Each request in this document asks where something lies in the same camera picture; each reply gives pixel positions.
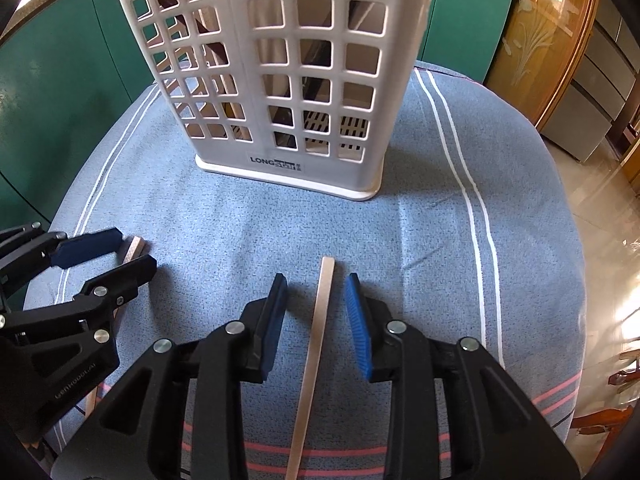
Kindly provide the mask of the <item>wooden glass door cabinet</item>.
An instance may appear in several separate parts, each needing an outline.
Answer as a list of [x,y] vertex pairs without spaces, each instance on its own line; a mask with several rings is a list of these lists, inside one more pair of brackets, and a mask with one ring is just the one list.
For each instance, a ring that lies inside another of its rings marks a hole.
[[541,129],[585,53],[599,0],[514,0],[485,86]]

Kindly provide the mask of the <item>grey drawer unit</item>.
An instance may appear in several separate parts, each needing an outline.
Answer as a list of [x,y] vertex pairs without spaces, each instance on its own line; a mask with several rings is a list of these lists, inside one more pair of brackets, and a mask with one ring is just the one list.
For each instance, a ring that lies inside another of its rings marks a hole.
[[584,162],[628,103],[639,75],[639,44],[612,0],[600,0],[592,32],[542,135]]

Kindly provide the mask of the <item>black chopstick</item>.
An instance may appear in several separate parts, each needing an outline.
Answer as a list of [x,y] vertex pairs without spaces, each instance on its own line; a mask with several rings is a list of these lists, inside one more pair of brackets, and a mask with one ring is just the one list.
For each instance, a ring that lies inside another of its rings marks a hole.
[[[315,66],[329,67],[332,61],[330,44],[323,40],[312,40],[304,61]],[[321,85],[322,82],[319,78],[304,77],[302,79],[303,98],[307,101],[314,99],[318,96]],[[276,132],[274,138],[279,148],[296,148],[294,136],[288,133]]]

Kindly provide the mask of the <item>dark red chopstick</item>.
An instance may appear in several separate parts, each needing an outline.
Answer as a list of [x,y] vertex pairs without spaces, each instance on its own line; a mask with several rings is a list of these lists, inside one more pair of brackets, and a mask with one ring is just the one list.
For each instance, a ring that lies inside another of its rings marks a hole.
[[[172,42],[182,40],[198,40],[194,46],[178,44],[175,46],[174,57],[180,70],[197,70],[207,68],[213,70],[216,67],[227,66],[229,64],[226,47],[219,41],[205,41],[209,33],[220,32],[218,16],[212,6],[201,6],[191,10],[178,12],[179,0],[156,0],[161,11],[176,11],[167,14],[163,20],[167,29],[169,39]],[[196,84],[195,76],[186,76],[189,88],[194,96],[234,96],[236,85],[233,77],[229,74],[211,74],[209,82]],[[232,119],[243,119],[242,107],[232,104],[222,104],[222,109],[227,117]]]

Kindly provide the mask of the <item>green kitchen cabinets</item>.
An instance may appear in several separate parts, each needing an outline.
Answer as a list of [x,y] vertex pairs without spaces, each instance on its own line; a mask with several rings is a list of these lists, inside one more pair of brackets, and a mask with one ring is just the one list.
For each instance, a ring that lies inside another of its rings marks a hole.
[[235,312],[288,281],[314,301],[321,259],[396,308],[506,304],[501,150],[526,119],[448,68],[414,61],[368,200],[201,169],[119,0],[55,0],[1,48],[1,169],[28,200],[6,228],[116,228],[157,263],[128,313]]

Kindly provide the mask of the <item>beige chopstick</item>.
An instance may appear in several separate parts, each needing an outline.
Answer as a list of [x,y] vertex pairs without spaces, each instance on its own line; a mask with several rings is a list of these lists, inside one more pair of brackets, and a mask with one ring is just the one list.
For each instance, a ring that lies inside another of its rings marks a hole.
[[298,478],[300,463],[303,458],[312,402],[314,402],[314,389],[316,388],[319,373],[324,333],[326,332],[326,319],[328,318],[331,299],[334,268],[334,258],[324,256],[321,259],[316,299],[314,300],[314,315],[312,316],[305,368],[302,384],[300,385],[290,454],[288,454],[288,464],[285,471],[286,480]]
[[[142,255],[145,248],[145,240],[141,236],[133,236],[128,242],[127,248],[122,253],[122,263],[128,263]],[[85,417],[88,417],[96,407],[96,396],[100,387],[93,388],[85,398]]]

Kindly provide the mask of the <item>white plastic utensil basket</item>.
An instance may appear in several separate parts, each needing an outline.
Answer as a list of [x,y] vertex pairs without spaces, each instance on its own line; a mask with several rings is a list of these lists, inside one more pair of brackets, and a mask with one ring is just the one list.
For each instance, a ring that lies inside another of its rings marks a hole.
[[[212,6],[229,64],[180,70],[156,0],[119,0],[129,27],[203,170],[368,200],[385,153],[431,0],[179,0],[178,12]],[[329,67],[308,64],[312,40],[331,46]],[[229,74],[234,96],[194,96],[186,76]],[[319,78],[311,101],[302,79]],[[242,107],[243,119],[222,104]],[[279,148],[274,134],[294,136]]]

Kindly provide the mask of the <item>wooden chair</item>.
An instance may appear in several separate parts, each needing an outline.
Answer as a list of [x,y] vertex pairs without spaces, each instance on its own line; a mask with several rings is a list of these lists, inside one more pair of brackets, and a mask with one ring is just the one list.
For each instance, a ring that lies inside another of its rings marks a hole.
[[[608,378],[608,385],[615,387],[617,393],[623,393],[631,387],[639,385],[639,350],[629,350],[621,353],[618,358],[627,361],[628,366],[612,374]],[[626,401],[624,408],[604,408],[603,410],[575,417],[570,428],[576,429],[578,434],[593,436],[606,434],[600,451],[594,460],[596,463],[612,448],[626,423],[634,414],[634,401]]]

